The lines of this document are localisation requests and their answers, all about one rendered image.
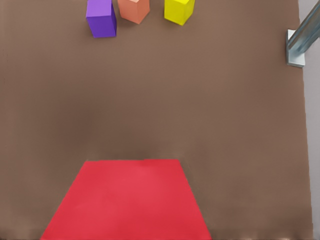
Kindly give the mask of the purple wooden cube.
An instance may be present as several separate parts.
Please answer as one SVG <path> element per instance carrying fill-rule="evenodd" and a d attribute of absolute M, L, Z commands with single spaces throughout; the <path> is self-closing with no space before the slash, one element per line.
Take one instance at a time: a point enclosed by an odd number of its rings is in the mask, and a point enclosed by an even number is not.
<path fill-rule="evenodd" d="M 87 0 L 86 20 L 94 38 L 117 36 L 117 19 L 112 0 Z"/>

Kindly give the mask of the silver frame post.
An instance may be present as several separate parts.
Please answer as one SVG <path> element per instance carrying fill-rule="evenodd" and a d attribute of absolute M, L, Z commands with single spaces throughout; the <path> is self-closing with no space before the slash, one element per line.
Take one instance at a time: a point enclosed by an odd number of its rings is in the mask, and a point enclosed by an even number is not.
<path fill-rule="evenodd" d="M 296 30 L 286 31 L 286 64 L 303 68 L 305 52 L 320 38 L 320 0 L 314 5 Z"/>

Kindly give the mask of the orange wooden cube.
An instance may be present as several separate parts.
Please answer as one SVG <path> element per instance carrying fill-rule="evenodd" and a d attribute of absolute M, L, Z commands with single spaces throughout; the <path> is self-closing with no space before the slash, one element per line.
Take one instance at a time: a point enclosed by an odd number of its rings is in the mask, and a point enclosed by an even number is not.
<path fill-rule="evenodd" d="M 150 12 L 150 0 L 117 0 L 120 16 L 140 24 Z"/>

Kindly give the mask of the red wooden cube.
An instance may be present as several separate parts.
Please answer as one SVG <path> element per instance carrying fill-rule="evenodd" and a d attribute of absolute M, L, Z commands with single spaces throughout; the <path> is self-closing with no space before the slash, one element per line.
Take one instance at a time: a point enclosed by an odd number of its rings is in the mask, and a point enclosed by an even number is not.
<path fill-rule="evenodd" d="M 212 240 L 177 159 L 87 161 L 40 240 Z"/>

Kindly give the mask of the yellow wooden cube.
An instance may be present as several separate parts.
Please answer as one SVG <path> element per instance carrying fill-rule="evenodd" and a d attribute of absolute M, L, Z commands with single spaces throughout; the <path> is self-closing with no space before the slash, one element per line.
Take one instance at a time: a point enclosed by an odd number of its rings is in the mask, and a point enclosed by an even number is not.
<path fill-rule="evenodd" d="M 194 11 L 196 0 L 164 0 L 164 18 L 183 26 Z"/>

